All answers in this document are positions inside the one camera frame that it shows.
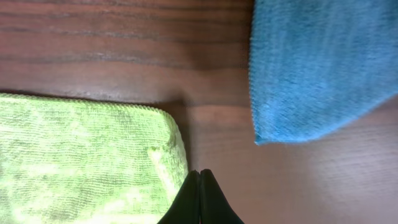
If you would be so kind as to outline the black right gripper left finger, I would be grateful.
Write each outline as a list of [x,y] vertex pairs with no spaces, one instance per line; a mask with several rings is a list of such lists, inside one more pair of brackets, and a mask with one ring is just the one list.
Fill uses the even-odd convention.
[[158,224],[200,223],[200,175],[196,170],[186,176],[177,196]]

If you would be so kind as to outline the blue microfiber cloth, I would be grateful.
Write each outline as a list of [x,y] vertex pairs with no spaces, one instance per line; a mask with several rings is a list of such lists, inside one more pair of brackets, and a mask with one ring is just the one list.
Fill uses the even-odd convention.
[[397,94],[396,0],[257,0],[256,144],[318,139]]

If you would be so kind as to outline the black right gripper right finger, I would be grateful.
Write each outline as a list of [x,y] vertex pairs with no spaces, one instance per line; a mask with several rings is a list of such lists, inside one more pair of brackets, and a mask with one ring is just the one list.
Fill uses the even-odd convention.
[[204,169],[200,176],[201,224],[243,224],[229,205],[212,171]]

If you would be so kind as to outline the light green microfiber cloth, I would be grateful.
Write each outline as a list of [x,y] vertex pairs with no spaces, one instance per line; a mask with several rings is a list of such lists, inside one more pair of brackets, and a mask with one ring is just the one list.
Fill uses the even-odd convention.
[[163,110],[1,95],[2,223],[157,223],[187,174]]

